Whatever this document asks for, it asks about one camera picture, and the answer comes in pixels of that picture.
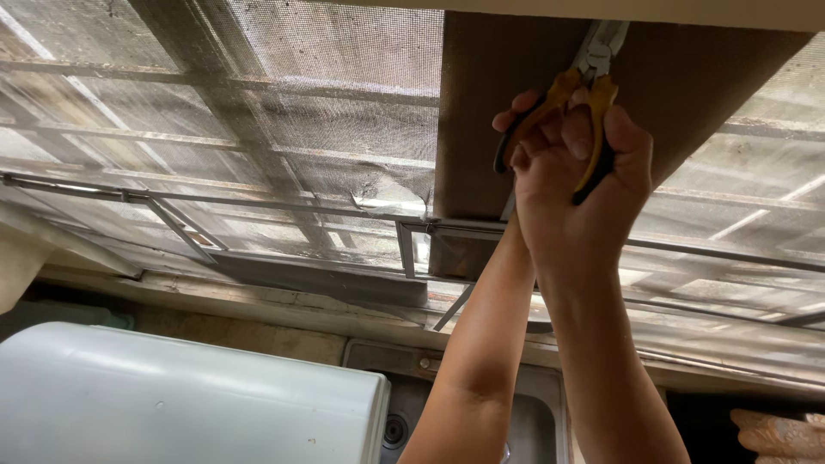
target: drain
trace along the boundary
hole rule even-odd
[[[407,437],[407,421],[397,414],[388,415],[384,426],[384,442],[381,444],[387,449],[398,449],[407,442]]]

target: yellow plier handle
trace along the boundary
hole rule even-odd
[[[513,151],[527,133],[547,116],[552,110],[559,109],[562,113],[573,92],[582,79],[578,69],[568,69],[560,73],[553,81],[553,85],[528,111],[521,113],[510,124],[498,145],[493,169],[497,173],[504,173],[511,167]],[[579,180],[573,191],[571,202],[581,205],[590,195],[590,192],[599,185],[599,182],[613,170],[615,151],[606,143],[604,119],[607,110],[613,105],[619,88],[613,84],[609,74],[596,78],[590,88],[590,113],[593,125],[593,153],[587,171]]]

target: hand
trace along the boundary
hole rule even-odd
[[[538,94],[525,92],[512,108],[496,115],[503,132]],[[627,112],[613,106],[605,115],[606,142],[616,153],[614,170],[580,205],[573,190],[590,161],[593,146],[587,90],[573,94],[569,111],[549,114],[519,143],[511,165],[516,172],[516,208],[527,248],[541,274],[560,285],[592,270],[616,273],[621,248],[651,192],[653,138]]]

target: pliers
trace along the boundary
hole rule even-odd
[[[511,167],[513,151],[521,139],[551,111],[559,109],[564,113],[573,92],[582,86],[590,88],[588,104],[593,125],[593,154],[587,171],[573,191],[571,202],[581,205],[604,176],[613,170],[615,151],[605,139],[604,117],[613,105],[619,88],[613,84],[608,73],[611,61],[625,42],[628,26],[628,21],[593,21],[573,66],[556,76],[550,90],[507,128],[493,165],[497,173],[504,173]]]

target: stainless steel sink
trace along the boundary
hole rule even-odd
[[[381,464],[394,464],[418,424],[443,352],[351,340],[344,367],[381,372],[392,382]],[[519,366],[502,463],[568,462],[567,408],[562,379],[553,369]]]

